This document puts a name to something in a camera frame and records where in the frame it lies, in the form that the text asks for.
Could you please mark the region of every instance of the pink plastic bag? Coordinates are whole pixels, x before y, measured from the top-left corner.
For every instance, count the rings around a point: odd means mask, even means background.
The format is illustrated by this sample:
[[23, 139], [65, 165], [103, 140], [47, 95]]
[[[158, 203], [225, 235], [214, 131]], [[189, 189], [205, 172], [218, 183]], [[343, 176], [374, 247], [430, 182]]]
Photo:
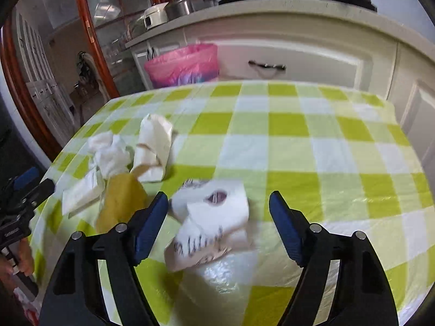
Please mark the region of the pink plastic bag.
[[192, 44], [144, 64], [155, 88], [201, 83], [219, 75], [218, 46]]

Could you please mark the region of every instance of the rice cooker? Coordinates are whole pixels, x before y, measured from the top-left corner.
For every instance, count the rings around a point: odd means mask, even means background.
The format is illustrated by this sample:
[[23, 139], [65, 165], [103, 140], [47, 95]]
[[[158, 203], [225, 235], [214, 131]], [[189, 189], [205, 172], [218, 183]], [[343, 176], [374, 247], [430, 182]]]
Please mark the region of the rice cooker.
[[166, 5], [167, 2], [159, 3], [145, 10], [145, 26], [147, 30], [167, 22], [167, 15], [164, 10]]

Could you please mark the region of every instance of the folded white paper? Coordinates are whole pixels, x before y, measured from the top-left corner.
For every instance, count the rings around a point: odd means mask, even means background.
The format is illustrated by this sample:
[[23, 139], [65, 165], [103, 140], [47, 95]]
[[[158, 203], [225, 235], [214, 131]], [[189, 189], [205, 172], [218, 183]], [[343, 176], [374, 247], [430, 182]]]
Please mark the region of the folded white paper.
[[128, 173], [127, 165], [131, 163], [131, 157], [127, 145], [119, 135], [108, 131], [92, 136], [88, 139], [88, 149], [93, 154], [89, 160], [89, 169], [99, 168], [104, 179]]
[[105, 183], [101, 173], [93, 168], [86, 176], [65, 190], [62, 196], [62, 214], [73, 214], [98, 198], [104, 191]]
[[164, 253], [170, 271], [250, 245], [244, 228], [249, 206], [242, 181], [187, 180], [172, 196], [171, 214], [182, 225]]
[[131, 173], [138, 181], [161, 181], [172, 142], [172, 124], [164, 116], [148, 114], [141, 122]]

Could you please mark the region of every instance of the metal rivet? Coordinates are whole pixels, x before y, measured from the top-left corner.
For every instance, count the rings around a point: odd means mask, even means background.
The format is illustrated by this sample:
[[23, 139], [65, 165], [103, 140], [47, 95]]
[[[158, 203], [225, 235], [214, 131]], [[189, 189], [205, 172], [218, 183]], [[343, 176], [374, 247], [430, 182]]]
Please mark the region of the metal rivet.
[[356, 235], [356, 237], [358, 239], [361, 239], [361, 240], [364, 240], [365, 238], [367, 238], [367, 235], [364, 232], [360, 231], [360, 230], [357, 230], [355, 232], [355, 235]]
[[115, 230], [116, 230], [118, 233], [125, 232], [125, 231], [127, 230], [127, 224], [125, 224], [125, 223], [119, 223], [119, 224], [115, 227]]
[[310, 230], [311, 230], [313, 233], [320, 233], [320, 232], [322, 231], [322, 227], [321, 227], [319, 224], [314, 223], [314, 224], [311, 224], [311, 225], [310, 225]]
[[77, 239], [80, 239], [82, 237], [82, 235], [83, 235], [83, 233], [78, 230], [77, 232], [74, 232], [71, 234], [71, 238], [73, 240], [77, 240]]

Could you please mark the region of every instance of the green and white tablecloth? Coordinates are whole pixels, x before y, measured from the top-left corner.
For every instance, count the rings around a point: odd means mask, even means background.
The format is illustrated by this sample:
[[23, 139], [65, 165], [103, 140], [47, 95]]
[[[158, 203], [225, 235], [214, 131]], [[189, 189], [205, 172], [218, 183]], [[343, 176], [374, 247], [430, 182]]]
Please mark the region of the green and white tablecloth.
[[[377, 96], [313, 84], [244, 81], [205, 83], [134, 94], [107, 103], [71, 139], [45, 177], [56, 193], [38, 208], [31, 246], [44, 291], [70, 235], [95, 234], [99, 204], [62, 217], [62, 190], [88, 171], [89, 136], [112, 130], [131, 146], [148, 113], [165, 115], [175, 135], [161, 183], [168, 197], [187, 178], [243, 179], [250, 204], [250, 251], [168, 273], [163, 251], [179, 228], [167, 217], [149, 259], [137, 268], [161, 325], [275, 326], [301, 270], [282, 246], [268, 212], [279, 190], [288, 205], [330, 232], [367, 233], [386, 270], [401, 324], [435, 281], [435, 210], [417, 156]], [[333, 296], [332, 264], [318, 320]], [[107, 270], [102, 285], [117, 320]]]

